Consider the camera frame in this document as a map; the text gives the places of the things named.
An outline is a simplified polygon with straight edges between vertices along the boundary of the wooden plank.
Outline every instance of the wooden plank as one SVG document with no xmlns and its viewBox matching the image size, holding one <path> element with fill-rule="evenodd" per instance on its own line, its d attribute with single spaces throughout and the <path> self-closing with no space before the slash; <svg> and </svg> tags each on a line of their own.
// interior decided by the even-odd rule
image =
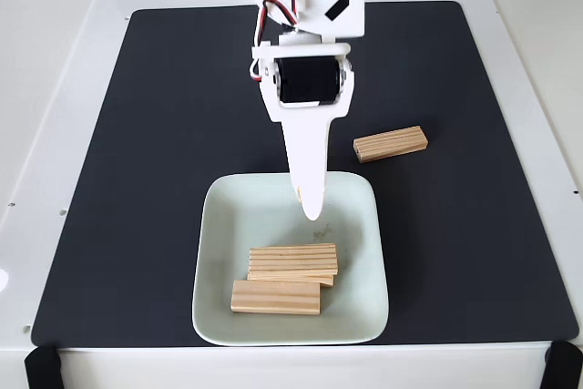
<svg viewBox="0 0 583 389">
<path fill-rule="evenodd" d="M 253 280 L 260 280 L 263 277 L 312 277 L 320 275 L 337 275 L 338 268 L 321 268 L 321 269 L 275 269 L 275 270 L 253 270 L 249 271 L 248 274 Z"/>
<path fill-rule="evenodd" d="M 330 276 L 338 273 L 336 245 L 321 243 L 303 246 L 252 248 L 250 280 L 281 277 Z"/>
<path fill-rule="evenodd" d="M 248 313 L 320 314 L 320 284 L 235 280 L 230 308 Z"/>
<path fill-rule="evenodd" d="M 249 274 L 247 274 L 247 280 L 252 280 Z M 261 277 L 262 282 L 318 282 L 324 287 L 333 287 L 334 276 L 333 275 L 318 275 L 318 276 L 305 276 L 305 277 Z"/>
<path fill-rule="evenodd" d="M 266 269 L 261 268 L 261 266 L 281 266 L 282 268 L 286 268 L 288 266 L 327 266 L 333 267 L 337 266 L 338 262 L 336 257 L 331 257 L 327 259 L 295 259 L 295 258 L 288 258 L 288 257 L 278 257 L 276 259 L 260 259 L 256 260 L 251 258 L 249 260 L 249 267 L 251 268 L 259 268 L 259 269 Z"/>
<path fill-rule="evenodd" d="M 397 129 L 373 136 L 357 138 L 353 147 L 361 163 L 386 159 L 427 148 L 427 138 L 421 127 Z"/>
<path fill-rule="evenodd" d="M 314 248 L 336 248 L 336 243 L 310 243 L 309 245 L 294 245 L 294 246 L 263 246 L 261 248 L 251 248 L 251 251 L 255 250 L 297 250 L 298 248 L 303 249 L 314 249 Z"/>
</svg>

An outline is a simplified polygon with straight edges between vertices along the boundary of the black clip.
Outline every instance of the black clip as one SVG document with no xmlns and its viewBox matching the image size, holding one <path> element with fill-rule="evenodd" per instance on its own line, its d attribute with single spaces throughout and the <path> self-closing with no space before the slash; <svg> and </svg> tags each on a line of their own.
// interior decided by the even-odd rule
<svg viewBox="0 0 583 389">
<path fill-rule="evenodd" d="M 545 354 L 545 373 L 540 389 L 577 389 L 583 366 L 583 353 L 577 346 L 553 342 Z"/>
</svg>

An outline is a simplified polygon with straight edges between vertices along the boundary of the stacked wooden blocks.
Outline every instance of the stacked wooden blocks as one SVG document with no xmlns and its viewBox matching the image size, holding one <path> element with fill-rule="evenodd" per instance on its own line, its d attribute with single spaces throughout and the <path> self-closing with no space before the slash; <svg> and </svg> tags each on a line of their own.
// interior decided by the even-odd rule
<svg viewBox="0 0 583 389">
<path fill-rule="evenodd" d="M 334 243 L 251 248 L 247 281 L 236 280 L 234 312 L 320 314 L 320 284 L 338 274 Z"/>
</svg>

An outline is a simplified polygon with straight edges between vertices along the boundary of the square plate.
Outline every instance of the square plate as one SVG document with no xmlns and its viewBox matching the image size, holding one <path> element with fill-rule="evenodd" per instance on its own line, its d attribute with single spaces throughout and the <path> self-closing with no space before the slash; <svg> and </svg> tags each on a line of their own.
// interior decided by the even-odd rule
<svg viewBox="0 0 583 389">
<path fill-rule="evenodd" d="M 338 275 L 322 287 L 319 316 L 234 313 L 234 280 L 247 278 L 249 249 L 336 243 Z M 328 172 L 322 215 L 308 220 L 290 175 L 217 179 L 202 213 L 192 322 L 218 345 L 307 345 L 370 341 L 389 315 L 373 188 L 361 176 Z"/>
</svg>

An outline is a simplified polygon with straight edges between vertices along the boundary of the pale green plate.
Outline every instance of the pale green plate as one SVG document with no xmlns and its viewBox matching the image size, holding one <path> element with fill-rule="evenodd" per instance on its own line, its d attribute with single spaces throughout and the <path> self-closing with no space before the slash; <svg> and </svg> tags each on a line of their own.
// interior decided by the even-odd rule
<svg viewBox="0 0 583 389">
<path fill-rule="evenodd" d="M 339 273 L 322 287 L 321 314 L 234 313 L 234 280 L 245 280 L 249 249 L 336 243 Z M 217 179 L 202 213 L 192 322 L 218 345 L 359 343 L 381 334 L 389 315 L 381 236 L 371 185 L 352 173 L 328 172 L 321 217 L 310 221 L 290 175 Z"/>
</svg>

